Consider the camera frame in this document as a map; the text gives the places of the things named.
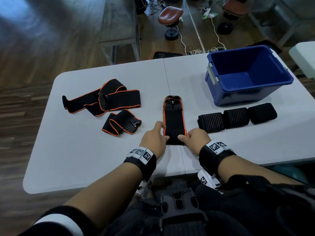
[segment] folded strap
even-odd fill
[[[124,109],[118,114],[111,113],[108,116],[102,128],[102,131],[116,137],[122,134],[124,131],[129,134],[134,134],[136,130],[140,127],[141,123],[141,120],[137,119],[132,114],[132,112]]]
[[[184,145],[177,136],[187,135],[183,114],[183,104],[179,96],[167,96],[163,104],[164,136],[169,136],[167,145]]]
[[[72,100],[67,100],[63,95],[62,102],[69,113],[73,114],[86,108],[96,117],[108,111],[141,107],[140,91],[127,90],[117,79],[111,79],[100,89]]]

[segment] buckle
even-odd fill
[[[205,212],[199,210],[199,203],[191,188],[174,194],[161,195],[161,209],[163,216],[160,218],[160,230],[165,225],[191,221],[208,222]]]

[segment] floor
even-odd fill
[[[186,51],[219,47],[210,19],[202,20],[203,1],[180,1],[179,24]],[[65,71],[108,65],[97,44],[105,0],[0,0],[0,232],[17,235],[46,210],[78,190],[30,195],[22,181],[53,80]],[[220,7],[214,7],[220,13]],[[153,51],[184,53],[180,39],[166,41],[158,14],[139,15],[141,59]],[[214,25],[222,21],[219,15]],[[263,37],[248,18],[220,36],[227,48],[244,47]],[[117,50],[117,63],[135,61],[131,46]],[[315,84],[300,79],[314,95]]]

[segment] left hand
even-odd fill
[[[161,135],[161,128],[166,128],[165,123],[157,121],[154,128],[143,135],[139,144],[140,147],[145,147],[152,151],[157,160],[165,151],[166,142],[169,139],[169,136]]]

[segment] bin handle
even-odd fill
[[[215,76],[215,74],[213,73],[213,71],[212,71],[212,63],[211,62],[207,66],[207,71],[208,71],[208,74],[209,74],[209,76],[211,78],[211,81],[212,81],[213,85],[218,84],[219,77]]]

